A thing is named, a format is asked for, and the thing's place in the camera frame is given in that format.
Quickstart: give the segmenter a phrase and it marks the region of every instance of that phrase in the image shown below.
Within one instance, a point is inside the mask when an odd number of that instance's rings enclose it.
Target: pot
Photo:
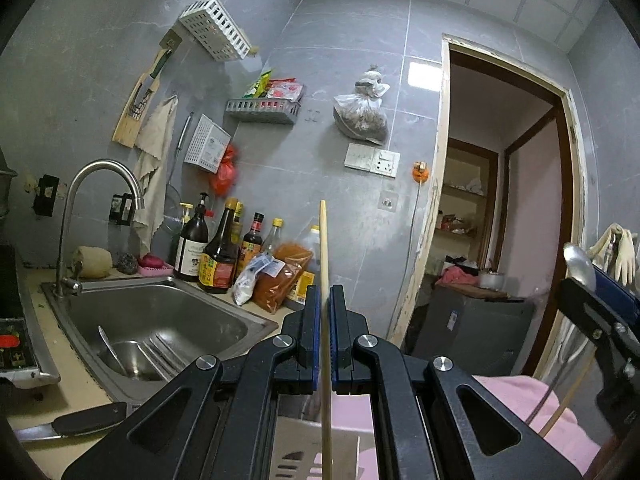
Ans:
[[[504,285],[504,274],[502,272],[492,272],[481,270],[478,274],[478,286],[490,290],[502,290]]]

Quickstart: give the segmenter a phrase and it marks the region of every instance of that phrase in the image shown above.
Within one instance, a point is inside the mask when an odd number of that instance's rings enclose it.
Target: pink cloth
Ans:
[[[546,384],[527,376],[479,377],[476,380],[521,420],[526,420],[546,392]],[[551,393],[542,410],[531,423],[539,431],[559,406],[558,397]],[[334,428],[373,431],[369,396],[332,396],[332,422]],[[587,471],[600,446],[578,426],[574,412],[564,413],[547,433],[545,440],[571,462],[582,475]],[[360,480],[378,480],[376,450],[360,453],[359,465],[363,469]]]
[[[458,266],[450,266],[442,273],[442,277],[436,282],[439,283],[461,283],[463,285],[477,285],[478,277],[467,274]]]

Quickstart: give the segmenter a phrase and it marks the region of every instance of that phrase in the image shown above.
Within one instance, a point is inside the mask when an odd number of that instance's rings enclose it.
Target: beige countertop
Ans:
[[[114,270],[113,277],[124,277],[124,275]],[[40,290],[41,283],[53,282],[54,280],[55,270],[33,269],[28,271],[27,282],[31,301],[33,301],[33,307],[51,356],[60,372],[61,380],[58,384],[34,390],[12,388],[8,397],[3,396],[3,407],[9,424],[14,430],[51,422],[57,416],[65,415],[65,413],[111,402],[111,399],[94,381],[76,352],[71,348],[71,344],[58,326],[56,317]],[[219,298],[232,304],[230,294],[219,296]],[[268,337],[280,331],[282,319],[292,312],[288,308],[280,308],[271,315],[251,302],[241,308],[257,316],[271,319],[278,324],[278,329]],[[101,436],[98,434],[97,436],[74,437],[49,442],[34,442],[24,446],[44,474],[52,480],[57,480],[62,476],[66,467],[100,440]]]

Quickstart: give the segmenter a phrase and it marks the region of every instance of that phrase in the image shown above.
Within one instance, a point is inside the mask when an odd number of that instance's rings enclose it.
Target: sink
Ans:
[[[198,356],[242,355],[278,327],[172,277],[83,282],[82,292],[64,298],[55,295],[54,283],[42,289],[98,384],[113,400],[133,404],[147,400]]]

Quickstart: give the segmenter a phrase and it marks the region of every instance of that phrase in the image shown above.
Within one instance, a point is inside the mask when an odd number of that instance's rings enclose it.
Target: knife handle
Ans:
[[[127,418],[127,403],[112,402],[80,412],[57,416],[51,423],[51,427],[59,435],[73,436],[110,428],[125,418]]]

